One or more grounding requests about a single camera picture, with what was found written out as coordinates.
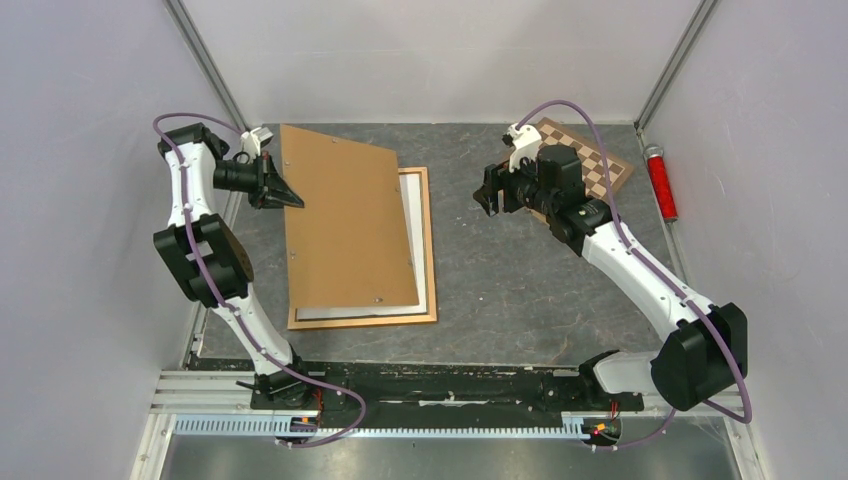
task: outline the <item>red cylinder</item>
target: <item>red cylinder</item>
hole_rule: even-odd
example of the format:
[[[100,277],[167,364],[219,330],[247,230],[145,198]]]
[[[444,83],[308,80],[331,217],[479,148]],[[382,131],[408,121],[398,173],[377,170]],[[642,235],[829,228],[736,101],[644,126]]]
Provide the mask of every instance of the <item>red cylinder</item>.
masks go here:
[[[654,186],[654,195],[660,206],[660,213],[666,223],[677,220],[677,207],[674,205],[674,197],[671,194],[671,184],[663,161],[663,150],[657,145],[645,147],[645,162],[648,164],[648,175]]]

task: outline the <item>checkered board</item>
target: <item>checkered board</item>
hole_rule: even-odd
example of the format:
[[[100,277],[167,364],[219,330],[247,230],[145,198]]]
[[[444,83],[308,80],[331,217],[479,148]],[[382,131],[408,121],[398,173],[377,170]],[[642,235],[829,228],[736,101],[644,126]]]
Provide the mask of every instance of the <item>checkered board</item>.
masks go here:
[[[604,179],[604,164],[601,162],[601,153],[598,151],[598,147],[549,118],[543,118],[536,124],[536,129],[542,134],[543,145],[561,143],[577,150],[577,156],[583,162],[583,181],[586,182],[586,195],[604,199],[607,194],[607,181]],[[610,179],[614,193],[630,178],[634,167],[609,152],[607,152],[607,160],[609,161]]]

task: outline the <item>white wall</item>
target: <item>white wall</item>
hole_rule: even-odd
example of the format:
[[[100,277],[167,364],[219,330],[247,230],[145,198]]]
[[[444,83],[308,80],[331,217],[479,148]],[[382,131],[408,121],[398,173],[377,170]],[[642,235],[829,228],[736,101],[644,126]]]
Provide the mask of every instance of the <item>white wall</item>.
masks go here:
[[[748,314],[775,478],[845,478],[848,3],[724,1],[649,125],[692,283]]]
[[[0,58],[0,478],[127,478],[188,327],[150,122],[222,112],[157,0],[2,2]]]
[[[632,122],[698,0],[185,3],[248,122]]]

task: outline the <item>chessboard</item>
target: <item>chessboard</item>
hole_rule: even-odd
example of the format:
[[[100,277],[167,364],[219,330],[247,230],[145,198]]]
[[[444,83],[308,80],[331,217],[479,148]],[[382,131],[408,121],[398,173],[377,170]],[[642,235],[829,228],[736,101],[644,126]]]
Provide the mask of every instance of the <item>chessboard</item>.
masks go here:
[[[577,150],[577,156],[583,162],[586,195],[606,200],[607,181],[604,179],[604,164],[601,162],[601,152],[598,151],[597,145],[549,118],[543,118],[537,123],[536,129],[542,135],[544,145],[561,143]],[[607,152],[607,160],[610,166],[612,191],[615,193],[630,178],[634,167],[609,152]]]

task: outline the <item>floor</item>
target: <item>floor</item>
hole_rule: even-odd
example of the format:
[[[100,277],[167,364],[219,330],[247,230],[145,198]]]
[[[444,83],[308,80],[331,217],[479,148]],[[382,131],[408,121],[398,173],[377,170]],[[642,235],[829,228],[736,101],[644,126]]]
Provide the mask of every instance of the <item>floor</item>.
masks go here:
[[[312,360],[576,365],[605,350],[660,346],[648,321],[600,271],[556,241],[526,212],[486,217],[471,199],[483,168],[503,158],[505,125],[320,124],[317,132],[397,151],[401,166],[425,166],[436,262],[436,325],[288,332],[281,211],[240,207],[234,232],[256,271],[271,321]],[[582,125],[570,126],[589,136]],[[279,132],[277,125],[272,125]],[[640,242],[670,265],[633,128],[602,126],[607,148],[637,166],[616,196]],[[269,147],[279,162],[279,144]],[[247,358],[229,327],[210,315],[201,357]]]
[[[624,440],[656,419],[626,419]],[[678,418],[649,447],[592,453],[573,440],[364,439],[290,451],[271,438],[174,436],[163,479],[741,478],[724,422]]]

